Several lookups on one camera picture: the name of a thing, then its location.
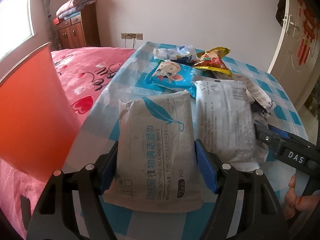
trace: cartoon cow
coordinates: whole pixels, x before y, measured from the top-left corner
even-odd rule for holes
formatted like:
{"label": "cartoon cow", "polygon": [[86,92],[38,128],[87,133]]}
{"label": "cartoon cow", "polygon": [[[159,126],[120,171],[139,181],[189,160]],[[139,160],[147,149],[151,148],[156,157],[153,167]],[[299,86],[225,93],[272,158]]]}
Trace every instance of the cartoon cow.
{"label": "cartoon cow", "polygon": [[183,80],[183,77],[177,74],[180,70],[181,67],[178,63],[172,61],[164,61],[158,66],[152,76],[158,76],[157,78],[160,81],[164,78],[167,78],[169,83],[171,83],[172,80],[181,81]]}

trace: gray curtain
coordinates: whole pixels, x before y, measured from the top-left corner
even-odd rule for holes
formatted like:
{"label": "gray curtain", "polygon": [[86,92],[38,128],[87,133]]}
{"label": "gray curtain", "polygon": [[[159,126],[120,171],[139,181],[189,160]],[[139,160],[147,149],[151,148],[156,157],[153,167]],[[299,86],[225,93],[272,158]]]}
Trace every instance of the gray curtain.
{"label": "gray curtain", "polygon": [[54,25],[53,25],[53,19],[55,16],[52,16],[50,14],[50,0],[42,0],[42,3],[44,6],[44,12],[47,16],[47,21],[48,21],[48,23],[46,25],[46,29],[47,29],[49,41],[51,41],[50,49],[51,49],[51,51],[57,50],[59,40],[57,38],[57,34],[55,32]]}

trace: window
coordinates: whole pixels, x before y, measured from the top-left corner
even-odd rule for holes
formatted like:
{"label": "window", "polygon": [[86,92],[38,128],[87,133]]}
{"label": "window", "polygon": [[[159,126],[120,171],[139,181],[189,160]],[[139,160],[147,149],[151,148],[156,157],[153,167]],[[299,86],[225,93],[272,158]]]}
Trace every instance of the window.
{"label": "window", "polygon": [[33,36],[30,0],[4,0],[0,4],[0,61]]}

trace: human hand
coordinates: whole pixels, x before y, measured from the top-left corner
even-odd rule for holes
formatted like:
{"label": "human hand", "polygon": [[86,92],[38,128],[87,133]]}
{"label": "human hand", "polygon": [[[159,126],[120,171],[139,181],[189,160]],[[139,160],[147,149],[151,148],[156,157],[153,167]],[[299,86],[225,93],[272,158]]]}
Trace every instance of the human hand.
{"label": "human hand", "polygon": [[294,193],[296,184],[296,175],[294,174],[289,182],[289,189],[284,197],[284,217],[286,220],[293,218],[296,210],[298,211],[313,211],[317,206],[320,196],[310,195],[297,197]]}

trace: pink quilt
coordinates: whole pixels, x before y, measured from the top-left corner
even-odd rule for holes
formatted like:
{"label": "pink quilt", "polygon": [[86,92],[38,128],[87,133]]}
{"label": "pink quilt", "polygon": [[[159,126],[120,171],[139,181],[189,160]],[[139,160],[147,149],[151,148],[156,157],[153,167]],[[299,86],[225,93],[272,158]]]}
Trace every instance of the pink quilt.
{"label": "pink quilt", "polygon": [[[52,52],[52,60],[67,98],[81,124],[98,96],[134,49],[80,48]],[[20,196],[30,199],[31,212],[45,184],[16,170],[0,159],[0,208],[25,239]]]}

